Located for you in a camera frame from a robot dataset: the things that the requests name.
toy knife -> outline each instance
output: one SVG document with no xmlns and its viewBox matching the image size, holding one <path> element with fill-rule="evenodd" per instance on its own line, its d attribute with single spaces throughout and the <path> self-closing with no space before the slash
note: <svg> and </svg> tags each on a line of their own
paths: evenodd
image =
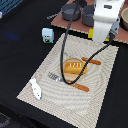
<svg viewBox="0 0 128 128">
<path fill-rule="evenodd" d="M 40 86 L 36 83 L 36 79 L 31 79 L 30 83 L 32 84 L 32 90 L 35 97 L 40 100 L 42 98 L 42 92 Z"/>
<path fill-rule="evenodd" d="M 69 57 L 77 57 L 77 58 L 80 58 L 82 59 L 83 61 L 87 61 L 88 58 L 85 58 L 85 57 L 80 57 L 80 56 L 76 56 L 76 55 L 70 55 L 66 52 L 64 52 L 65 55 L 69 56 Z M 97 61 L 97 60 L 90 60 L 89 63 L 93 63 L 93 64 L 96 64 L 96 65 L 101 65 L 101 62 L 100 61 Z"/>
</svg>

beige placemat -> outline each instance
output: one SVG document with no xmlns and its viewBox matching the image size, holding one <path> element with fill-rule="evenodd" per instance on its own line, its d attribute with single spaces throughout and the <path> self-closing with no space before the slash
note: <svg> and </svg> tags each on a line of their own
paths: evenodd
<svg viewBox="0 0 128 128">
<path fill-rule="evenodd" d="M 32 76 L 37 79 L 37 83 L 42 89 L 42 99 L 38 101 L 35 98 L 30 82 L 17 98 L 78 128 L 95 128 L 118 48 L 109 46 L 93 58 L 101 61 L 101 65 L 91 63 L 87 65 L 87 74 L 77 81 L 90 89 L 89 92 L 84 92 L 48 77 L 48 72 L 60 76 L 60 50 L 64 35 L 62 34 Z M 65 52 L 89 58 L 103 46 L 105 44 L 68 35 Z"/>
</svg>

white object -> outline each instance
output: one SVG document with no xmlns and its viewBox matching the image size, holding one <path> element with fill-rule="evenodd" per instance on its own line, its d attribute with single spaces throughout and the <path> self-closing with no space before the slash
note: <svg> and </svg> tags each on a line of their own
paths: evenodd
<svg viewBox="0 0 128 128">
<path fill-rule="evenodd" d="M 2 18 L 2 12 L 0 12 L 0 19 Z"/>
<path fill-rule="evenodd" d="M 93 41 L 103 43 L 125 0 L 95 0 Z"/>
<path fill-rule="evenodd" d="M 36 79 L 31 79 L 30 83 L 32 84 L 32 89 L 35 97 L 40 100 L 42 98 L 42 92 L 40 86 L 36 83 Z"/>
<path fill-rule="evenodd" d="M 43 42 L 53 43 L 53 40 L 54 40 L 54 31 L 53 31 L 53 29 L 43 28 L 42 29 L 42 37 L 43 37 Z"/>
</svg>

white container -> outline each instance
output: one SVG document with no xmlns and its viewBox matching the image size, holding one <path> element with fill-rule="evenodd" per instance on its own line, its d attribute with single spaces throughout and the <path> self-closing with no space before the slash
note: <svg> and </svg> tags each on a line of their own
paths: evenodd
<svg viewBox="0 0 128 128">
<path fill-rule="evenodd" d="M 121 13 L 123 24 L 126 30 L 128 30 L 128 8 L 125 8 Z"/>
</svg>

orange toy food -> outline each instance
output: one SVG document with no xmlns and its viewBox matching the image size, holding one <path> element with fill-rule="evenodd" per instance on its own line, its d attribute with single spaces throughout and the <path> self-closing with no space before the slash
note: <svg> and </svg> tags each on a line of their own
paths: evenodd
<svg viewBox="0 0 128 128">
<path fill-rule="evenodd" d="M 80 63 L 80 62 L 66 62 L 64 73 L 80 74 L 84 65 L 85 63 Z M 84 69 L 83 74 L 86 74 L 86 72 L 87 72 L 87 66 Z"/>
</svg>

